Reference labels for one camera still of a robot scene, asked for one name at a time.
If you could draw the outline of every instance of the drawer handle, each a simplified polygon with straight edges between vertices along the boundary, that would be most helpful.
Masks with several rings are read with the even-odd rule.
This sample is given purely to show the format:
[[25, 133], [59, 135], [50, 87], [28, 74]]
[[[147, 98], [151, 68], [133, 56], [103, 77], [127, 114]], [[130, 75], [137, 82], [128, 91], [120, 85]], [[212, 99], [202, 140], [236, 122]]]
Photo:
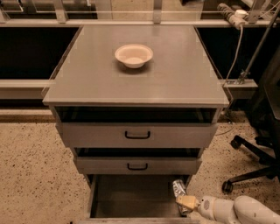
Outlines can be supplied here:
[[131, 167], [130, 167], [130, 164], [128, 164], [128, 169], [129, 169], [130, 171], [145, 171], [145, 170], [148, 169], [148, 164], [146, 164], [144, 168], [131, 168]]
[[129, 132], [125, 131], [124, 135], [128, 139], [148, 139], [151, 136], [151, 132], [148, 131], [146, 136], [129, 136]]

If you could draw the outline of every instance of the speckled floor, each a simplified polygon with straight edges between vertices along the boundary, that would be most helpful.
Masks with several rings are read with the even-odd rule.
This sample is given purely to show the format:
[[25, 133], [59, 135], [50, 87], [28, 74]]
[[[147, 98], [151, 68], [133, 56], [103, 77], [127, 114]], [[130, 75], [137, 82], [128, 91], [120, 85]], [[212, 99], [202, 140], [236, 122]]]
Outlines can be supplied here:
[[[76, 224], [85, 219], [90, 190], [76, 171], [70, 150], [61, 142], [50, 112], [15, 113], [0, 110], [0, 223]], [[257, 178], [235, 184], [230, 195], [222, 193], [223, 181], [261, 167], [247, 150], [230, 146], [236, 134], [252, 143], [256, 135], [243, 113], [234, 113], [231, 119], [233, 124], [220, 121], [203, 163], [187, 187], [188, 194], [198, 199], [203, 195], [234, 199], [246, 194], [280, 213], [277, 179]], [[195, 212], [191, 217], [212, 223]]]

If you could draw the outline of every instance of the office chair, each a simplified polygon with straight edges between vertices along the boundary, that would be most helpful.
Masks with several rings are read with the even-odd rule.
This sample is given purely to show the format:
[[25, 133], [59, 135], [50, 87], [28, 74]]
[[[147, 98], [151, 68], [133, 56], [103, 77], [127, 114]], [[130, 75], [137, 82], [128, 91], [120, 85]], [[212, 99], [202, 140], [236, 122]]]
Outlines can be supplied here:
[[265, 90], [267, 96], [267, 99], [265, 100], [270, 106], [270, 112], [264, 115], [264, 120], [263, 122], [259, 122], [258, 128], [268, 131], [269, 137], [258, 136], [255, 140], [258, 145], [263, 145], [273, 149], [275, 157], [268, 155], [240, 136], [235, 136], [230, 143], [234, 149], [238, 149], [241, 145], [244, 145], [259, 157], [260, 164], [267, 165], [268, 167], [230, 178], [222, 185], [222, 191], [224, 193], [231, 193], [233, 191], [233, 183], [247, 179], [255, 179], [266, 176], [269, 179], [278, 177], [280, 180], [280, 88], [267, 87]]

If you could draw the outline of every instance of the white robotic arm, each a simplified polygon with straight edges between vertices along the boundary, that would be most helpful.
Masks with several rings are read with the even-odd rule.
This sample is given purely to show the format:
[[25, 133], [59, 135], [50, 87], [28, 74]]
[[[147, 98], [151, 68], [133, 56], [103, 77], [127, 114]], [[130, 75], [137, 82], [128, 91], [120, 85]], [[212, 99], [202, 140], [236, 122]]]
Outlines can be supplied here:
[[198, 202], [194, 196], [178, 196], [176, 202], [211, 221], [225, 224], [280, 224], [280, 215], [249, 196], [235, 200], [204, 196]]

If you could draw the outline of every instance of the white bowl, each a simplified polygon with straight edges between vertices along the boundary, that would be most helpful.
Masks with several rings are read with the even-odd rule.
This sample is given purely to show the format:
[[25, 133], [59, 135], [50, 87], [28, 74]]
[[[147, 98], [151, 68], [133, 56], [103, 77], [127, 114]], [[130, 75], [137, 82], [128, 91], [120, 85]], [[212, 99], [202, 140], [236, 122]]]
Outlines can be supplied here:
[[153, 56], [152, 50], [146, 45], [123, 45], [115, 51], [115, 57], [126, 67], [142, 67]]

